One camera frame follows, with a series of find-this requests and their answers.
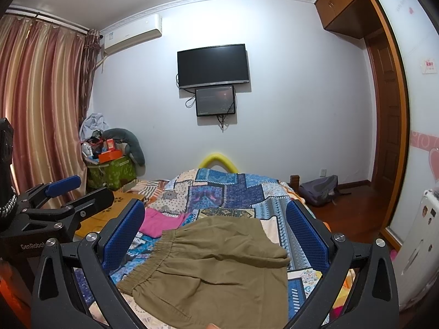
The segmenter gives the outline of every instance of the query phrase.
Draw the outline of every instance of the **brown curtain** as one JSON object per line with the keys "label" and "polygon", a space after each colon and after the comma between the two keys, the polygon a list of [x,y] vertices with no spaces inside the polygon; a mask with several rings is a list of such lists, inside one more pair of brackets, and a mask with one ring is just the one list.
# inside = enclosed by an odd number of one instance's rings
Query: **brown curtain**
{"label": "brown curtain", "polygon": [[81,127],[84,122],[90,104],[94,70],[96,68],[97,56],[100,52],[99,40],[99,31],[89,30],[84,41],[84,51],[81,61],[78,128]]}
{"label": "brown curtain", "polygon": [[77,174],[86,166],[78,136],[78,99],[85,36],[47,22],[4,15],[0,20],[0,114],[12,124],[18,191]]}

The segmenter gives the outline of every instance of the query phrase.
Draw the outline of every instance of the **black television screen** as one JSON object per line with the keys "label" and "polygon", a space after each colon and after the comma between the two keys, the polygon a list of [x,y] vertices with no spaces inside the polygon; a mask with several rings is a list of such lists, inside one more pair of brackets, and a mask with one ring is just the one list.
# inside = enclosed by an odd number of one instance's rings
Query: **black television screen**
{"label": "black television screen", "polygon": [[216,86],[195,89],[197,116],[234,114],[235,92],[233,86]]}
{"label": "black television screen", "polygon": [[180,51],[177,64],[180,89],[249,82],[244,44]]}

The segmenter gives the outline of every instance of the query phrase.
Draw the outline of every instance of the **silver screw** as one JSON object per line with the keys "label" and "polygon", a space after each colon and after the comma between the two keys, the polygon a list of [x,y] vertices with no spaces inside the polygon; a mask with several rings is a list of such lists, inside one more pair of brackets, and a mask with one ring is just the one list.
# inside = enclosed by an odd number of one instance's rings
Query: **silver screw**
{"label": "silver screw", "polygon": [[334,234],[335,241],[338,241],[339,243],[342,243],[346,240],[346,236],[343,234],[340,234],[339,232],[337,234]]}
{"label": "silver screw", "polygon": [[51,237],[46,241],[47,246],[53,246],[55,243],[56,243],[56,239],[54,239],[53,237]]}
{"label": "silver screw", "polygon": [[384,247],[385,246],[385,241],[383,239],[376,239],[375,243],[379,246],[379,247]]}
{"label": "silver screw", "polygon": [[88,235],[85,237],[85,239],[86,239],[87,241],[90,241],[90,242],[95,241],[95,240],[97,239],[97,234],[96,234],[95,232],[91,232],[90,234],[88,234]]}

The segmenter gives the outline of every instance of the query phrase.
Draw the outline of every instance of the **yellow foam tube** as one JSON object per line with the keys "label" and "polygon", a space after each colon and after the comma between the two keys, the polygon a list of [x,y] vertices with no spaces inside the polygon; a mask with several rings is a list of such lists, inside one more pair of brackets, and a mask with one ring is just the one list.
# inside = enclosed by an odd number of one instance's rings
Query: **yellow foam tube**
{"label": "yellow foam tube", "polygon": [[207,168],[207,166],[213,161],[220,162],[222,165],[225,166],[229,173],[238,173],[238,169],[235,167],[232,161],[223,154],[209,154],[205,159],[203,159],[198,167]]}

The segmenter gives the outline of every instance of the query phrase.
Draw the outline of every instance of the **bed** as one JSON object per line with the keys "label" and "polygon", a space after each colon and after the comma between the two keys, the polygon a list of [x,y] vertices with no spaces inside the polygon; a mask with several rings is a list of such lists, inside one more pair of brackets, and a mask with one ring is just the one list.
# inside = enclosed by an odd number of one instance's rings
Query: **bed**
{"label": "bed", "polygon": [[[321,273],[313,270],[286,221],[285,210],[291,200],[299,199],[285,182],[247,173],[223,173],[200,168],[183,172],[170,181],[136,180],[121,189],[124,192],[144,196],[144,205],[168,216],[190,214],[182,226],[210,215],[256,217],[261,219],[267,236],[282,246],[290,257],[288,265],[288,316],[291,319],[315,288]],[[114,283],[119,282],[136,266],[148,260],[154,244],[153,239],[138,233],[121,266],[110,273]],[[77,270],[77,278],[84,298],[95,319],[105,322],[94,303],[86,281]],[[155,319],[124,295],[131,308],[148,328],[169,328]]]}

